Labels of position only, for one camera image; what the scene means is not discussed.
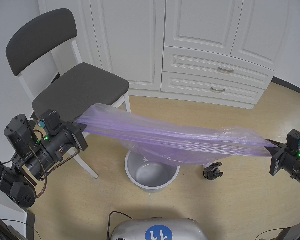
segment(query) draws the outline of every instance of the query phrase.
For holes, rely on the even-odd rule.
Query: crumpled black trash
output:
[[[221,162],[216,162],[203,169],[203,176],[208,180],[214,180],[223,175],[223,172],[218,168]]]

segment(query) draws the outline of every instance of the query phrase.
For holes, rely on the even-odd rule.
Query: wooden floor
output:
[[[274,83],[252,110],[130,96],[132,113],[141,116],[204,128],[241,126],[280,142],[292,128],[300,129],[299,103],[299,93]],[[171,185],[149,194],[127,177],[127,149],[118,140],[93,134],[86,140],[89,148],[80,156],[99,177],[94,179],[74,160],[49,175],[46,192],[30,208],[42,240],[105,240],[111,211],[135,219],[192,218],[212,240],[254,240],[263,231],[300,222],[300,183],[284,170],[271,176],[270,158],[222,159],[224,174],[214,181],[203,178],[202,166],[182,166]],[[111,230],[123,220],[114,215]],[[261,237],[270,239],[278,232]]]

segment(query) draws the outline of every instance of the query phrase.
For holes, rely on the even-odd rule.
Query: gray chair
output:
[[[21,27],[6,47],[6,57],[32,101],[36,116],[47,109],[54,109],[64,121],[74,121],[95,103],[103,103],[130,112],[128,81],[84,63],[75,41],[76,24],[72,12],[61,8],[44,13]],[[22,71],[53,48],[70,40],[77,65],[50,84],[37,97],[27,86]],[[74,159],[95,178],[98,175],[77,155]]]

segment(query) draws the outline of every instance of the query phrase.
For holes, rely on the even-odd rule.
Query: trash bag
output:
[[[275,147],[250,129],[178,126],[100,103],[90,106],[76,122],[86,124],[86,132],[118,138],[149,161],[172,166],[205,165],[231,155],[271,157],[265,147]]]

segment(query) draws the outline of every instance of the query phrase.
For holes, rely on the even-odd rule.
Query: drawer handle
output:
[[[213,87],[211,87],[210,90],[214,90],[214,91],[217,91],[217,92],[225,92],[225,89],[223,89],[223,90],[218,90],[218,89],[214,89]]]
[[[221,70],[221,71],[224,71],[224,72],[233,73],[233,69],[228,70],[228,69],[224,69],[224,68],[221,68],[221,67],[218,67],[218,69]]]

